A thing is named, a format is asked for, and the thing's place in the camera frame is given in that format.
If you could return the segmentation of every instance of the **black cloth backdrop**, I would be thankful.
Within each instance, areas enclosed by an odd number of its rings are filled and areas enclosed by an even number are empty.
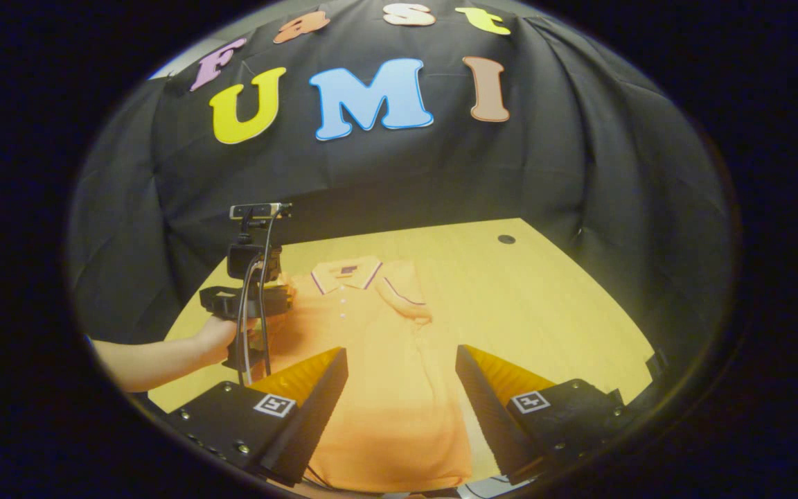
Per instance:
[[[727,186],[684,113],[622,57],[546,14],[430,0],[437,22],[410,28],[383,20],[388,3],[323,3],[330,24],[284,44],[272,39],[297,16],[258,26],[197,91],[190,65],[127,98],[89,153],[72,206],[69,277],[89,335],[164,338],[237,234],[228,208],[290,201],[294,218],[274,228],[284,244],[522,217],[681,374],[720,325],[736,261]],[[501,16],[512,34],[475,28],[461,6]],[[465,56],[504,66],[509,121],[472,119]],[[368,132],[345,113],[352,133],[317,140],[310,77],[346,67],[368,85],[397,58],[423,61],[418,81],[434,123],[387,130],[383,105]],[[218,142],[209,99],[243,83],[238,119],[247,120],[257,111],[251,79],[274,67],[287,69],[275,122],[240,144]],[[482,272],[500,272],[494,266]]]

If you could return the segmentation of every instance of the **wooden table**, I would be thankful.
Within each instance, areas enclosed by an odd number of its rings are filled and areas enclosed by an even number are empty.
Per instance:
[[[502,234],[515,243],[501,243]],[[652,382],[646,360],[655,351],[642,332],[593,278],[522,219],[286,245],[282,269],[307,274],[320,262],[366,255],[414,261],[434,319],[444,320],[454,344],[493,353],[554,383],[578,377],[603,392],[618,389],[625,403]],[[241,281],[227,275],[224,260],[201,288],[210,286],[238,288]],[[193,297],[166,339],[195,335],[208,316]],[[152,389],[149,396],[171,412],[236,376],[233,369],[213,365]],[[460,381],[454,382],[462,394]],[[471,481],[500,474],[468,399],[460,399],[472,451]]]

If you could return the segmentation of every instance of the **foam letter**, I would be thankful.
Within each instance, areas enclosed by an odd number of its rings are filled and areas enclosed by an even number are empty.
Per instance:
[[[342,67],[313,75],[310,85],[319,87],[322,107],[322,128],[316,130],[316,138],[338,139],[353,131],[353,126],[343,120],[342,107],[363,130],[371,130],[384,101],[387,115],[381,124],[387,128],[424,127],[433,123],[433,114],[424,110],[420,97],[421,67],[424,63],[417,59],[387,60],[367,87]]]
[[[240,123],[236,117],[236,99],[244,85],[223,89],[209,101],[213,108],[215,138],[224,144],[238,144],[263,133],[279,111],[279,76],[285,75],[285,67],[275,67],[254,76],[251,85],[257,85],[257,114],[247,122]]]
[[[470,110],[472,117],[481,122],[506,122],[510,112],[504,108],[501,95],[500,63],[482,57],[464,57],[463,63],[472,71],[472,81],[476,87],[476,105]]]
[[[417,3],[390,3],[384,7],[384,20],[397,26],[429,26],[436,22],[430,9]]]
[[[300,37],[305,33],[312,33],[317,29],[323,28],[330,22],[331,19],[326,19],[326,13],[322,10],[303,14],[299,18],[288,22],[286,25],[279,28],[279,34],[273,38],[275,44],[282,44],[288,40]]]
[[[227,63],[230,62],[232,51],[240,48],[246,41],[245,38],[240,38],[225,47],[219,48],[215,53],[203,57],[199,61],[199,75],[196,75],[196,83],[193,83],[193,86],[190,87],[190,91],[194,91],[194,89],[205,85],[205,83],[212,81],[220,75],[221,70],[219,70],[218,67],[226,66]]]
[[[510,31],[503,26],[495,26],[494,21],[504,22],[503,19],[499,18],[494,14],[490,14],[485,12],[482,9],[472,9],[469,7],[457,7],[457,12],[462,12],[466,14],[466,20],[470,22],[470,24],[476,26],[476,28],[481,29],[482,31],[488,31],[489,33],[496,33],[498,35],[509,35]]]

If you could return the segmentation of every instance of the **letter m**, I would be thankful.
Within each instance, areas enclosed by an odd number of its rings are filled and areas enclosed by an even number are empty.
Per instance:
[[[316,138],[338,139],[353,131],[353,126],[343,119],[342,108],[363,130],[371,130],[384,101],[387,115],[381,123],[387,128],[414,128],[433,123],[433,114],[424,110],[420,97],[418,71],[421,67],[424,63],[417,59],[387,60],[369,86],[342,67],[313,75],[310,85],[319,88],[322,107],[322,128],[316,130]]]

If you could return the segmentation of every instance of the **shirt collar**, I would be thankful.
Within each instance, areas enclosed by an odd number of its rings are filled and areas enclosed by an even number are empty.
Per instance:
[[[313,276],[313,282],[323,295],[336,290],[342,284],[359,288],[359,290],[367,290],[381,265],[383,262],[376,256],[361,256],[358,259],[323,262],[316,265],[310,275]],[[335,275],[340,275],[341,272],[348,274],[352,272],[352,275],[341,279],[336,278]]]

